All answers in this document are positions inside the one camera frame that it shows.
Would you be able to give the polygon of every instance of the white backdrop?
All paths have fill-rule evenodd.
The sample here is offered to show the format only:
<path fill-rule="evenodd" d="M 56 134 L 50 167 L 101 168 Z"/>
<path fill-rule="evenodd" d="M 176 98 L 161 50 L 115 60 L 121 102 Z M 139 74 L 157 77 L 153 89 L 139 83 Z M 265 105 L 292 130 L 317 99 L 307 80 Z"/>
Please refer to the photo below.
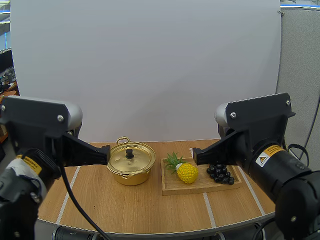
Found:
<path fill-rule="evenodd" d="M 80 138 L 218 138 L 222 103 L 275 93 L 279 0 L 12 1 L 20 94 L 83 111 Z"/>

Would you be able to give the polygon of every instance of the gray wall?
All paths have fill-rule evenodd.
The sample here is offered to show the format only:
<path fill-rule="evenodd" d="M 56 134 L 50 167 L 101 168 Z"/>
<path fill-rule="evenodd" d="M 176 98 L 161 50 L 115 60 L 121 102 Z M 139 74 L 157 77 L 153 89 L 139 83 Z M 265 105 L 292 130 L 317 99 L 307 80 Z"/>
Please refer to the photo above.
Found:
<path fill-rule="evenodd" d="M 296 116 L 288 121 L 285 139 L 306 147 L 310 167 L 320 169 L 320 11 L 284 9 L 277 93 L 289 93 Z M 300 150 L 293 152 L 301 158 Z"/>

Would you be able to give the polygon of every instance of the black cable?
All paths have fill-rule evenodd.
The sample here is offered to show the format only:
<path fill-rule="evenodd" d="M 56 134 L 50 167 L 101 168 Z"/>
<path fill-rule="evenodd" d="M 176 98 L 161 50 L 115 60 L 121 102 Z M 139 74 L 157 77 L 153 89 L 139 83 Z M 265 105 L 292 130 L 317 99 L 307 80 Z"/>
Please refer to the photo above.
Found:
<path fill-rule="evenodd" d="M 300 149 L 300 150 L 302 150 L 302 154 L 305 154 L 305 156 L 306 156 L 306 166 L 309 167 L 309 154 L 308 154 L 307 150 L 303 146 L 301 146 L 299 144 L 292 143 L 292 144 L 290 144 L 288 146 L 287 151 L 289 152 L 290 149 Z"/>
<path fill-rule="evenodd" d="M 319 111 L 319 105 L 320 105 L 320 95 L 319 95 L 319 98 L 318 98 L 318 104 L 317 104 L 317 106 L 316 106 L 316 108 L 315 108 L 313 120 L 312 120 L 312 123 L 311 123 L 311 128 L 310 128 L 310 130 L 309 130 L 308 136 L 307 136 L 306 141 L 305 141 L 305 144 L 304 144 L 304 148 L 307 147 L 307 144 L 308 144 L 309 139 L 310 139 L 310 137 L 311 137 L 312 130 L 314 129 L 314 125 L 315 125 L 316 118 L 317 118 L 318 111 Z"/>
<path fill-rule="evenodd" d="M 64 185 L 66 187 L 66 190 L 67 190 L 73 204 L 75 205 L 76 209 L 78 209 L 78 211 L 82 214 L 82 216 L 91 224 L 92 227 L 94 227 L 102 235 L 102 237 L 104 237 L 106 240 L 111 240 L 111 238 L 109 236 L 107 236 L 107 234 L 97 224 L 95 224 L 94 221 L 92 221 L 92 219 L 86 214 L 86 212 L 79 205 L 79 203 L 77 202 L 77 200 L 74 196 L 74 193 L 72 192 L 71 187 L 69 185 L 69 181 L 68 181 L 68 177 L 67 177 L 67 174 L 65 171 L 65 167 L 62 165 L 62 163 L 59 163 L 59 167 L 60 167 L 62 179 L 63 179 Z"/>
<path fill-rule="evenodd" d="M 20 174 L 19 176 L 20 176 L 21 178 L 23 178 L 23 179 L 28 179 L 28 180 L 30 180 L 30 181 L 35 181 L 35 182 L 37 182 L 37 183 L 39 184 L 37 197 L 38 197 L 38 198 L 41 197 L 42 186 L 41 186 L 41 183 L 40 183 L 40 181 L 39 181 L 38 179 L 33 178 L 33 177 L 29 177 L 29 176 L 26 176 L 26 175 L 22 175 L 22 174 Z"/>
<path fill-rule="evenodd" d="M 283 141 L 282 141 L 282 148 L 287 151 L 285 138 L 283 138 Z"/>
<path fill-rule="evenodd" d="M 268 219 L 267 221 L 265 221 L 264 223 L 262 223 L 262 224 L 256 229 L 256 231 L 255 231 L 255 233 L 254 233 L 254 235 L 253 235 L 253 237 L 252 237 L 252 240 L 256 240 L 258 233 L 259 233 L 265 226 L 267 226 L 268 224 L 272 223 L 274 220 L 275 220 L 275 218 L 272 217 L 272 218 Z"/>

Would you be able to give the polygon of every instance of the wooden table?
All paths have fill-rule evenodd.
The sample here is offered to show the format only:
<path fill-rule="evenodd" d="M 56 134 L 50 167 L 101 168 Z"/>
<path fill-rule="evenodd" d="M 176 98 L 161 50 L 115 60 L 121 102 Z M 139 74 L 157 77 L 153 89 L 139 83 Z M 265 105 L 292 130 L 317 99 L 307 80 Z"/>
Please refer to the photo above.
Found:
<path fill-rule="evenodd" d="M 82 208 L 106 232 L 131 234 L 178 233 L 230 225 L 272 213 L 273 202 L 238 167 L 241 188 L 208 193 L 162 196 L 160 160 L 167 153 L 191 156 L 190 148 L 205 148 L 217 139 L 146 142 L 156 161 L 149 179 L 137 186 L 116 182 L 104 165 L 67 167 L 72 191 Z M 95 147 L 115 143 L 91 142 Z M 93 230 L 78 212 L 62 179 L 57 180 L 42 203 L 39 219 Z"/>

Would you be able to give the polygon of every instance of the white stripe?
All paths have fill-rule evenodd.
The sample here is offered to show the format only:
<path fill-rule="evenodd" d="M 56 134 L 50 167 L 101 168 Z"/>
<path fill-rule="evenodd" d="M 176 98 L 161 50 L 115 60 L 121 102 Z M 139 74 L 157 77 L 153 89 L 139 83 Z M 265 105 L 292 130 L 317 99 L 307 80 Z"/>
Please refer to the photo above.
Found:
<path fill-rule="evenodd" d="M 264 209 L 262 208 L 262 206 L 261 206 L 261 204 L 260 204 L 260 202 L 259 202 L 259 200 L 258 200 L 258 198 L 257 198 L 257 195 L 256 195 L 254 189 L 252 188 L 250 182 L 248 181 L 247 176 L 245 175 L 244 171 L 243 171 L 239 166 L 238 166 L 238 168 L 239 168 L 239 170 L 240 170 L 240 173 L 242 174 L 242 177 L 244 178 L 244 181 L 245 181 L 246 184 L 248 185 L 248 188 L 249 188 L 249 190 L 250 190 L 250 192 L 251 192 L 251 194 L 252 194 L 252 196 L 253 196 L 253 198 L 254 198 L 254 200 L 255 200 L 255 203 L 258 205 L 258 208 L 259 208 L 262 216 L 263 216 L 263 215 L 266 215 Z"/>
<path fill-rule="evenodd" d="M 203 193 L 203 198 L 204 198 L 204 202 L 205 202 L 205 205 L 206 205 L 206 209 L 208 211 L 208 214 L 209 214 L 209 218 L 210 218 L 210 222 L 211 222 L 211 228 L 216 228 L 217 225 L 216 225 L 216 221 L 215 221 L 215 218 L 214 218 L 214 214 L 212 212 L 212 209 L 211 209 L 211 206 L 210 206 L 210 202 L 209 202 L 209 199 L 208 199 L 208 195 L 206 192 Z"/>
<path fill-rule="evenodd" d="M 71 183 L 70 183 L 70 188 L 72 189 L 75 181 L 76 181 L 76 178 L 77 178 L 77 175 L 78 175 L 78 172 L 79 172 L 79 169 L 80 169 L 80 166 L 78 166 L 75 170 L 75 173 L 73 175 L 73 178 L 71 180 Z M 62 215 L 64 214 L 64 210 L 65 210 L 65 207 L 67 205 L 67 201 L 68 201 L 68 198 L 69 198 L 69 193 L 66 193 L 65 197 L 64 197 L 64 201 L 63 201 L 63 204 L 61 206 L 61 209 L 60 209 L 60 212 L 59 212 L 59 216 L 55 222 L 55 224 L 60 224 L 60 221 L 61 221 L 61 218 L 62 218 Z"/>

